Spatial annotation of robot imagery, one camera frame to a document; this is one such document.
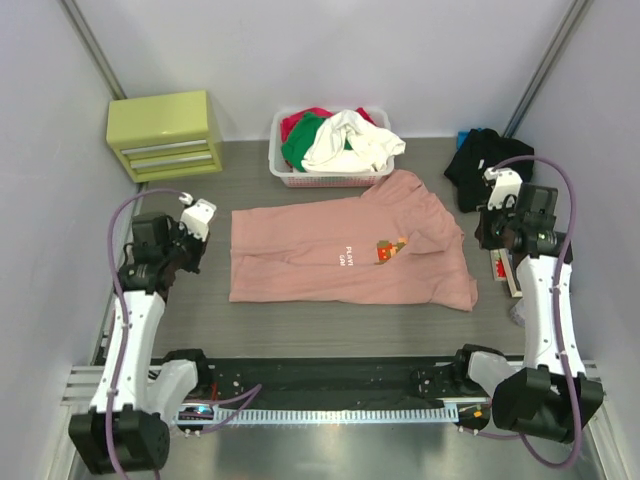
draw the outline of yellow-green drawer cabinet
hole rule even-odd
[[[107,143],[138,183],[222,170],[220,132],[205,90],[114,100]]]

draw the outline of printed graphic on shirt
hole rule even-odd
[[[347,247],[347,253],[340,255],[340,266],[353,267],[353,249],[351,247]]]
[[[409,240],[405,237],[398,238],[398,243],[393,244],[389,240],[380,240],[378,242],[378,262],[376,265],[382,265],[384,262],[393,257],[407,244]]]

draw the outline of white wall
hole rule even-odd
[[[594,2],[518,138],[567,168],[578,196],[574,321],[640,478],[640,2]],[[559,185],[548,169],[543,184]],[[566,226],[567,205],[561,226]]]
[[[44,479],[56,404],[110,290],[106,227],[134,192],[105,146],[110,97],[53,0],[0,2],[2,478]]]
[[[385,108],[403,136],[503,129],[569,0],[78,0],[129,96],[206,88],[226,140]]]

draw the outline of red clothing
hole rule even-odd
[[[373,119],[369,116],[369,114],[366,112],[366,110],[362,107],[359,107],[356,112],[358,112],[360,114],[360,116],[362,118],[364,118],[367,122],[369,122],[371,125],[375,125],[376,122],[373,121]]]
[[[282,143],[285,143],[287,141],[287,138],[289,138],[289,134],[291,133],[293,128],[307,112],[315,113],[317,116],[324,118],[333,116],[333,113],[320,107],[311,107],[307,108],[306,110],[301,110],[298,113],[294,113],[290,117],[287,117],[282,120],[282,122],[280,122],[280,138],[282,139]],[[356,110],[356,112],[358,112],[362,116],[362,118],[364,118],[370,124],[376,124],[376,122],[373,121],[373,119],[369,116],[364,108],[360,107]]]
[[[302,119],[302,117],[304,117],[304,114],[307,112],[315,113],[317,116],[325,118],[329,118],[333,115],[333,113],[325,110],[324,108],[312,107],[307,108],[306,110],[302,110],[298,113],[294,113],[290,117],[283,119],[280,123],[280,138],[282,138],[282,143],[285,143],[287,141],[287,138],[289,138],[289,134],[293,130],[293,127],[296,126],[296,124]]]

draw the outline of drawer handle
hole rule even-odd
[[[170,148],[193,147],[195,145],[205,145],[206,140],[193,140],[191,142],[166,143],[164,145],[153,145],[151,147],[127,148],[121,150],[123,155],[131,155],[132,153],[157,152],[158,150],[169,150]]]
[[[197,155],[195,157],[172,158],[171,160],[158,160],[155,162],[142,162],[140,160],[131,162],[131,168],[134,170],[143,170],[145,168],[161,167],[163,165],[173,165],[176,163],[196,162],[198,160],[209,160],[211,154]]]

